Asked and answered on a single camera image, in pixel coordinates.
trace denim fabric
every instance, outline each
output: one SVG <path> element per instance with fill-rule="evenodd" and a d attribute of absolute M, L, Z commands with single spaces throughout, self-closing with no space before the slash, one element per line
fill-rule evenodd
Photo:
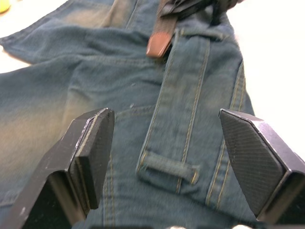
<path fill-rule="evenodd" d="M 221 108 L 253 114 L 226 16 L 179 22 L 169 54 L 145 56 L 157 0 L 69 0 L 0 44 L 33 65 L 0 74 L 0 222 L 71 120 L 115 110 L 91 225 L 232 226 L 254 221 L 230 166 Z"/>

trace jeans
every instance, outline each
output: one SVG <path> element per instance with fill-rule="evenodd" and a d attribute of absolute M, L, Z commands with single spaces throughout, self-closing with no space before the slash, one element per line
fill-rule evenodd
<path fill-rule="evenodd" d="M 178 23 L 162 59 L 145 56 L 158 0 L 68 0 L 1 38 L 30 67 L 0 74 L 0 222 L 72 119 L 115 111 L 112 152 L 92 225 L 230 227 L 255 217 L 226 151 L 218 112 L 253 114 L 225 15 Z"/>

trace white table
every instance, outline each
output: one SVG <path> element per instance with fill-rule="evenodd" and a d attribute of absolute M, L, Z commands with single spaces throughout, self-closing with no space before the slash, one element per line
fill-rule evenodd
<path fill-rule="evenodd" d="M 0 15 L 0 37 L 26 28 L 65 1 L 11 0 L 11 9 Z M 245 0 L 228 12 L 244 56 L 256 116 L 267 121 L 303 160 L 304 9 L 304 0 Z M 0 49 L 0 73 L 26 66 Z"/>

